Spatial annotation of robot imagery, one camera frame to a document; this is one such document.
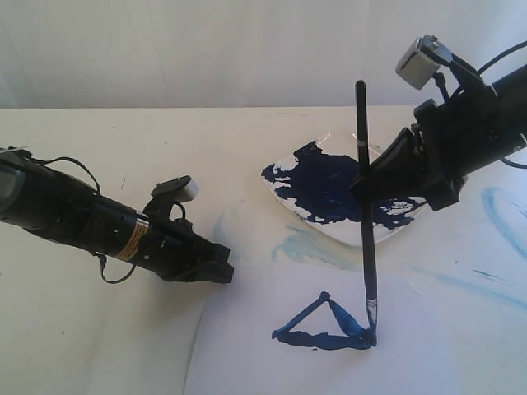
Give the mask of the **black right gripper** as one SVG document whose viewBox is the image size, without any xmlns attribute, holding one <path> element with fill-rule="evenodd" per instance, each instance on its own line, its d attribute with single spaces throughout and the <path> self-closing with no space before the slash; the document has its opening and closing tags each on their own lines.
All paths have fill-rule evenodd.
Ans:
<svg viewBox="0 0 527 395">
<path fill-rule="evenodd" d="M 349 190 L 361 202 L 423 198 L 439 211 L 460 198 L 469 174 L 526 148 L 526 87 L 492 84 L 443 105 L 428 100 L 413 112 L 425 157 L 414 150 L 417 137 L 403 128 Z"/>
</svg>

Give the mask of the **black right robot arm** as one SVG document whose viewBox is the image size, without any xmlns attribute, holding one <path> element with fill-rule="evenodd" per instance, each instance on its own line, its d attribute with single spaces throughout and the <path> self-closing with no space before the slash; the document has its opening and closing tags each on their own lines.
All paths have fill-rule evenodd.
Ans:
<svg viewBox="0 0 527 395">
<path fill-rule="evenodd" d="M 469 174 L 526 147 L 526 68 L 442 105 L 427 100 L 413 115 L 352 184 L 355 198 L 423 198 L 434 211 L 456 204 Z"/>
</svg>

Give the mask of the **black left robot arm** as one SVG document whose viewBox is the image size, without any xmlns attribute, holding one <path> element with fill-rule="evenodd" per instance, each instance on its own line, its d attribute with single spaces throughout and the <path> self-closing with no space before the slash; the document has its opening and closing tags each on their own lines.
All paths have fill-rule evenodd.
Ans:
<svg viewBox="0 0 527 395">
<path fill-rule="evenodd" d="M 184 204 L 198 188 L 188 175 L 158 184 L 141 211 L 50 168 L 20 147 L 1 150 L 1 221 L 41 239 L 108 258 L 169 282 L 231 282 L 230 250 L 196 234 Z"/>
</svg>

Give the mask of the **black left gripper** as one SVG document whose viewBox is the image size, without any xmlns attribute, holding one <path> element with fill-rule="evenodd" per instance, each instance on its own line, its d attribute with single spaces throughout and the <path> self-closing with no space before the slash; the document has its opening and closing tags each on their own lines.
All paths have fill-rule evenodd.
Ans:
<svg viewBox="0 0 527 395">
<path fill-rule="evenodd" d="M 119 250 L 119 260 L 154 272 L 164 281 L 231 283 L 234 268 L 230 249 L 194 233 L 181 217 L 136 219 L 131 235 Z"/>
</svg>

